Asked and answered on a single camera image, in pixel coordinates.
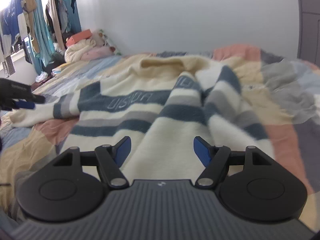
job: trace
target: cream fleece blanket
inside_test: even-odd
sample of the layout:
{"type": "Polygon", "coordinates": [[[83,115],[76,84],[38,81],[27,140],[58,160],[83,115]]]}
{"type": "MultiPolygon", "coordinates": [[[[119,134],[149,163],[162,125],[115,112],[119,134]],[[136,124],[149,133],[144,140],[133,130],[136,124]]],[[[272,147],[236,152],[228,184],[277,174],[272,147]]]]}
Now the cream fleece blanket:
{"type": "Polygon", "coordinates": [[[66,62],[79,61],[81,59],[81,56],[92,49],[94,46],[96,46],[96,42],[94,39],[83,39],[67,48],[64,59],[66,62]]]}

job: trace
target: bedsheet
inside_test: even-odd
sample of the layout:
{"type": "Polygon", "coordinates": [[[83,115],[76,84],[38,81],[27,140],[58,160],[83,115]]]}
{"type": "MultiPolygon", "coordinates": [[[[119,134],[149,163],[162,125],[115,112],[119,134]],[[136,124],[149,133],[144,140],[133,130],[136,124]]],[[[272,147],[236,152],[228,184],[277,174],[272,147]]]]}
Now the bedsheet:
{"type": "MultiPolygon", "coordinates": [[[[84,88],[148,57],[190,55],[187,52],[139,54],[77,62],[35,92],[53,102],[62,95],[84,88]]],[[[308,200],[300,219],[320,230],[320,71],[311,63],[287,60],[249,45],[233,45],[198,53],[227,65],[238,77],[242,97],[263,125],[273,147],[273,157],[306,186],[308,200]]],[[[28,176],[52,160],[62,149],[77,117],[52,119],[32,128],[13,128],[11,113],[2,117],[3,150],[0,178],[14,185],[0,188],[0,204],[10,217],[23,216],[15,190],[28,176]]]]}

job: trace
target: hanging clothes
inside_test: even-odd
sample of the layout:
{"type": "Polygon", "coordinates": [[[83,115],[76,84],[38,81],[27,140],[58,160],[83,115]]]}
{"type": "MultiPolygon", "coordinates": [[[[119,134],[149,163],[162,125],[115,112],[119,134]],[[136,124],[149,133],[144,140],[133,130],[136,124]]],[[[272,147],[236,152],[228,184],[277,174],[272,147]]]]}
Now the hanging clothes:
{"type": "Polygon", "coordinates": [[[33,11],[37,8],[37,3],[36,3],[36,0],[25,0],[25,1],[26,1],[26,12],[28,13],[28,19],[29,19],[28,26],[30,28],[31,46],[36,53],[40,53],[39,43],[36,38],[34,20],[33,20],[34,18],[33,11]]]}
{"type": "Polygon", "coordinates": [[[64,49],[62,34],[61,34],[61,27],[59,23],[59,17],[57,13],[56,3],[55,0],[41,0],[42,2],[42,8],[43,8],[43,14],[44,19],[46,22],[48,22],[48,18],[46,16],[46,10],[48,11],[49,16],[51,17],[54,33],[56,35],[56,39],[58,41],[59,47],[61,49],[64,49]]]}
{"type": "Polygon", "coordinates": [[[63,0],[59,0],[59,13],[61,20],[61,32],[64,33],[68,27],[68,9],[63,0]]]}
{"type": "Polygon", "coordinates": [[[24,18],[26,19],[26,24],[28,28],[28,33],[30,33],[30,21],[29,21],[29,14],[27,12],[27,4],[26,0],[21,0],[21,7],[23,11],[24,18]]]}
{"type": "Polygon", "coordinates": [[[23,15],[21,0],[11,0],[9,6],[4,10],[4,24],[2,25],[6,46],[10,42],[13,46],[18,38],[28,36],[27,24],[23,15]]]}
{"type": "Polygon", "coordinates": [[[26,41],[26,46],[27,46],[27,49],[29,51],[29,56],[30,56],[30,59],[31,59],[31,61],[33,63],[33,66],[35,67],[35,70],[36,70],[37,74],[40,75],[41,72],[45,69],[45,67],[43,65],[43,62],[42,62],[42,60],[40,58],[35,57],[35,54],[32,51],[32,45],[31,45],[30,40],[26,41]]]}
{"type": "Polygon", "coordinates": [[[51,55],[54,53],[54,46],[52,43],[51,35],[49,33],[48,27],[44,22],[44,15],[41,5],[41,0],[36,0],[37,8],[34,12],[34,27],[35,35],[37,37],[40,53],[33,50],[34,57],[40,58],[44,66],[47,66],[51,62],[51,55]]]}
{"type": "Polygon", "coordinates": [[[21,44],[22,44],[22,48],[24,51],[24,58],[25,58],[26,62],[32,64],[31,57],[30,57],[30,54],[29,54],[29,51],[27,48],[27,44],[25,43],[24,40],[21,41],[21,44]]]}
{"type": "Polygon", "coordinates": [[[64,0],[64,2],[68,10],[68,21],[70,25],[67,28],[67,31],[71,31],[72,33],[81,32],[81,25],[80,25],[76,0],[64,0]]]}
{"type": "MultiPolygon", "coordinates": [[[[59,0],[54,0],[54,3],[55,3],[55,5],[56,5],[57,14],[58,14],[58,20],[59,20],[59,25],[60,25],[60,29],[61,29],[59,0]]],[[[51,31],[51,33],[55,33],[54,27],[53,27],[53,22],[52,22],[52,19],[51,19],[51,17],[50,17],[49,10],[48,10],[48,7],[47,7],[47,6],[46,6],[46,9],[45,9],[45,19],[46,19],[47,25],[49,26],[49,30],[51,31]]]]}
{"type": "Polygon", "coordinates": [[[3,50],[2,50],[2,39],[0,36],[0,63],[4,62],[4,54],[3,54],[3,50]]]}
{"type": "Polygon", "coordinates": [[[4,37],[2,26],[4,26],[4,12],[5,9],[0,11],[0,38],[1,38],[1,49],[2,53],[4,54],[4,58],[8,57],[10,55],[10,44],[11,44],[11,38],[10,37],[4,37]]]}

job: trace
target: pink pillow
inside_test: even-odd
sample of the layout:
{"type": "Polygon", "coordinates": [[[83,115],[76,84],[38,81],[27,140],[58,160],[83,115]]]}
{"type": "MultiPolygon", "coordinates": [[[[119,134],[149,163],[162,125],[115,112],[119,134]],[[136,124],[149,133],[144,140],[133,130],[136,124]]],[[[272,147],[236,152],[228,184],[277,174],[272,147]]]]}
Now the pink pillow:
{"type": "Polygon", "coordinates": [[[111,51],[110,47],[94,47],[93,49],[89,50],[88,52],[84,53],[81,56],[81,60],[92,60],[101,57],[109,57],[112,56],[113,52],[111,51]]]}

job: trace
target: gray ribbed surface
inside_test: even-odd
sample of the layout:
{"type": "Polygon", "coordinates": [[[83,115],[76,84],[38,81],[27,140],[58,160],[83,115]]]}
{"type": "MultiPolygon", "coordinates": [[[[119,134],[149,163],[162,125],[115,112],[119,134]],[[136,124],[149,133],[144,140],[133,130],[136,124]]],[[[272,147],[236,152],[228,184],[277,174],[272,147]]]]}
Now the gray ribbed surface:
{"type": "Polygon", "coordinates": [[[224,209],[215,194],[188,180],[136,180],[113,191],[89,216],[62,225],[28,220],[13,234],[17,240],[306,240],[313,233],[297,220],[254,224],[224,209]]]}

